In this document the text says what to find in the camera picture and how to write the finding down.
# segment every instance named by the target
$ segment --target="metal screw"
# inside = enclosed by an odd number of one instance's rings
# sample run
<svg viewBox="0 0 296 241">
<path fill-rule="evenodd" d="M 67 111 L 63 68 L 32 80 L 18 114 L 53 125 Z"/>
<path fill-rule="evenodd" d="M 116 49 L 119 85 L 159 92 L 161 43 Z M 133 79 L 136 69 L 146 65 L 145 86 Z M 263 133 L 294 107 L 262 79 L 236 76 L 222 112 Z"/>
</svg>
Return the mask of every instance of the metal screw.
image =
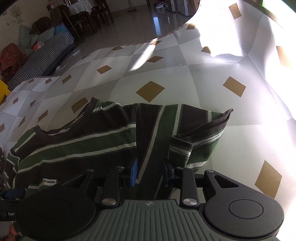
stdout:
<svg viewBox="0 0 296 241">
<path fill-rule="evenodd" d="M 117 201 L 114 198 L 105 198 L 102 200 L 102 204 L 106 206 L 113 206 L 117 203 Z"/>
<path fill-rule="evenodd" d="M 183 200 L 183 203 L 187 206 L 194 206 L 197 204 L 197 200 L 195 200 L 194 198 L 186 198 Z"/>
</svg>

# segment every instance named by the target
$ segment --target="table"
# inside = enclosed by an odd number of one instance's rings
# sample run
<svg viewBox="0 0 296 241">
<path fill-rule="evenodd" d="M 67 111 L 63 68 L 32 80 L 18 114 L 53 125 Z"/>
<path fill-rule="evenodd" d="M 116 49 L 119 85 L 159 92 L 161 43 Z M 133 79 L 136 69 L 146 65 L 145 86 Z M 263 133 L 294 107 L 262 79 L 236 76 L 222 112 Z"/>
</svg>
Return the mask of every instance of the table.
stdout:
<svg viewBox="0 0 296 241">
<path fill-rule="evenodd" d="M 71 6 L 69 6 L 69 9 L 70 9 L 70 13 L 72 13 L 73 15 L 80 13 L 80 12 L 84 12 L 84 11 L 88 12 L 88 14 L 90 14 L 91 9 L 94 6 L 93 6 L 93 1 L 92 1 L 92 3 L 90 3 L 89 0 L 81 0 L 81 1 L 76 2 L 76 3 L 72 4 Z"/>
<path fill-rule="evenodd" d="M 89 19 L 94 33 L 96 33 L 96 28 L 94 26 L 94 22 L 93 22 L 92 18 L 90 17 L 91 9 L 93 7 L 94 6 L 89 2 L 89 0 L 81 0 L 81 1 L 76 2 L 76 3 L 72 4 L 71 6 L 69 6 L 69 9 L 70 9 L 70 13 L 73 15 L 78 14 L 80 12 L 85 12 L 85 15 Z"/>
</svg>

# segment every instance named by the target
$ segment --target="striped shirt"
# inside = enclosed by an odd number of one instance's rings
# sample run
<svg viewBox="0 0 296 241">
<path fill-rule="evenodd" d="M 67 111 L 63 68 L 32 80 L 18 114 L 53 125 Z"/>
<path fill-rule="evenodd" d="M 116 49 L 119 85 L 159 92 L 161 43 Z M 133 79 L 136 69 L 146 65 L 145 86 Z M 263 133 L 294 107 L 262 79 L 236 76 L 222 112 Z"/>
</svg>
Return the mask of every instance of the striped shirt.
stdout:
<svg viewBox="0 0 296 241">
<path fill-rule="evenodd" d="M 184 104 L 102 102 L 95 98 L 60 129 L 26 131 L 10 150 L 5 189 L 40 190 L 86 169 L 104 176 L 138 157 L 139 198 L 166 198 L 161 160 L 196 169 L 210 157 L 232 110 L 217 113 Z"/>
</svg>

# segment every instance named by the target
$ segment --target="red cloth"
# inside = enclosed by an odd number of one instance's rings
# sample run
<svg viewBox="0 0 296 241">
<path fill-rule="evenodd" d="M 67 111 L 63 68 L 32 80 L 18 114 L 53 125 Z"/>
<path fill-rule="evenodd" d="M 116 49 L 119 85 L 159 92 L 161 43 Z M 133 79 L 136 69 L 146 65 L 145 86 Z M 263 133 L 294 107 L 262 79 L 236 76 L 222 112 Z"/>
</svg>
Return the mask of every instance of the red cloth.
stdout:
<svg viewBox="0 0 296 241">
<path fill-rule="evenodd" d="M 21 53 L 16 44 L 7 45 L 0 55 L 2 81 L 7 83 L 26 62 L 26 59 L 26 55 Z"/>
</svg>

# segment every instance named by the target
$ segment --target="ribbed plastic surface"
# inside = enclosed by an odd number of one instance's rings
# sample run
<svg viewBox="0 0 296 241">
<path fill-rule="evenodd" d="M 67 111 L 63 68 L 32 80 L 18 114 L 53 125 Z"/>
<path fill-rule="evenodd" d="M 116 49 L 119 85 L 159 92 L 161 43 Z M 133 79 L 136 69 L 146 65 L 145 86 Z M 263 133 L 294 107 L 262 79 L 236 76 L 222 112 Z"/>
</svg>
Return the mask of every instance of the ribbed plastic surface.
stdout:
<svg viewBox="0 0 296 241">
<path fill-rule="evenodd" d="M 198 211 L 183 209 L 176 204 L 175 200 L 127 200 L 117 209 L 102 211 L 89 229 L 68 239 L 68 241 L 179 240 L 230 241 L 234 239 L 214 232 L 207 226 Z M 276 240 L 271 237 L 264 241 Z"/>
</svg>

